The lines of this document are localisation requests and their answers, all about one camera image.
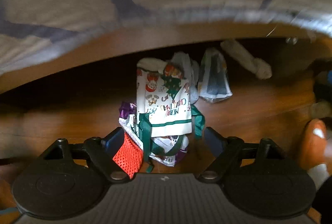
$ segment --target wooden floor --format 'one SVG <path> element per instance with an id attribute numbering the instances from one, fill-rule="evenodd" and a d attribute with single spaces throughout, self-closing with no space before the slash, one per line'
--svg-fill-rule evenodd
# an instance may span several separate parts
<path id="1" fill-rule="evenodd" d="M 293 155 L 309 120 L 309 106 L 314 103 L 311 73 L 303 70 L 313 57 L 329 54 L 324 51 L 319 55 L 317 46 L 308 41 L 299 41 L 296 46 L 285 44 L 284 39 L 269 39 L 268 43 L 243 40 L 241 43 L 254 56 L 272 65 L 273 78 L 257 80 L 225 56 L 233 96 L 214 104 L 200 99 L 196 106 L 205 115 L 206 125 L 221 135 L 237 136 L 252 143 L 269 137 Z M 0 159 L 3 164 L 14 162 L 0 166 L 0 177 L 11 183 L 31 159 L 57 138 L 81 143 L 92 136 L 104 137 L 118 127 L 121 102 L 132 102 L 136 98 L 139 59 L 170 59 L 175 51 L 183 50 L 200 62 L 207 46 L 218 45 L 218 42 L 191 44 L 107 59 L 0 95 Z M 174 168 L 156 164 L 153 172 L 199 173 L 213 159 L 203 141 L 191 138 L 188 154 L 182 162 Z"/>

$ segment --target white sock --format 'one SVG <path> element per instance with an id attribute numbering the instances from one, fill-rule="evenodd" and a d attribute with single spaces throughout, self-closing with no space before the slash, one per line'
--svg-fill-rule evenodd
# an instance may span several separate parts
<path id="1" fill-rule="evenodd" d="M 314 181 L 317 190 L 330 177 L 325 163 L 314 166 L 307 173 Z"/>

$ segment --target christmas gift bag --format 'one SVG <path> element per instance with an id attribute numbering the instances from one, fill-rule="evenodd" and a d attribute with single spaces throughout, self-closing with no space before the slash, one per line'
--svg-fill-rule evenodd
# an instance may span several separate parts
<path id="1" fill-rule="evenodd" d="M 183 148 L 184 135 L 201 136 L 203 115 L 190 105 L 190 85 L 180 69 L 155 58 L 137 63 L 137 133 L 143 143 L 143 156 L 174 156 Z M 170 138 L 171 146 L 165 139 Z"/>
<path id="2" fill-rule="evenodd" d="M 137 123 L 136 104 L 122 102 L 119 111 L 120 111 L 120 117 L 119 117 L 120 125 L 122 126 L 124 131 L 128 133 L 131 140 L 134 141 L 143 151 L 143 142 L 139 139 L 138 135 L 136 134 L 136 123 Z M 154 147 L 158 149 L 158 151 L 155 152 L 156 153 L 160 152 L 162 155 L 155 155 L 154 153 L 150 152 L 149 157 L 166 166 L 174 167 L 175 164 L 181 161 L 185 156 L 185 154 L 187 153 L 189 140 L 186 135 L 156 137 L 156 138 L 151 138 L 151 140 L 152 140 L 151 143 L 154 145 Z M 172 147 L 174 147 L 178 141 L 179 142 L 182 141 L 180 150 L 175 155 L 166 155 L 164 152 L 172 152 L 171 151 Z"/>

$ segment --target christmas tree print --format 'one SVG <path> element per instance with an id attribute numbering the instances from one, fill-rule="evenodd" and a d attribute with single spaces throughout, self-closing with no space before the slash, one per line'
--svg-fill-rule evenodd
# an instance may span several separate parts
<path id="1" fill-rule="evenodd" d="M 164 86 L 168 89 L 166 93 L 174 100 L 181 89 L 182 72 L 173 65 L 168 64 L 161 78 L 164 80 Z"/>

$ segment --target black plastic mount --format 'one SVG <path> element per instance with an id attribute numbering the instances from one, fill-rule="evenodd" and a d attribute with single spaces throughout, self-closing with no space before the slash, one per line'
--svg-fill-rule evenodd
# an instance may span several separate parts
<path id="1" fill-rule="evenodd" d="M 111 139 L 117 146 L 106 150 L 102 143 Z M 129 181 L 112 159 L 123 140 L 122 128 L 82 144 L 57 139 L 14 181 L 12 193 L 19 210 L 37 218 L 63 219 L 93 207 L 111 184 Z M 88 167 L 74 159 L 85 159 Z M 115 172 L 122 176 L 112 176 Z"/>
<path id="2" fill-rule="evenodd" d="M 205 135 L 214 136 L 222 146 L 200 181 L 220 184 L 235 206 L 258 217 L 285 219 L 308 212 L 316 194 L 314 182 L 271 139 L 245 143 L 237 137 L 224 138 L 210 127 Z M 241 167 L 243 159 L 255 160 Z"/>

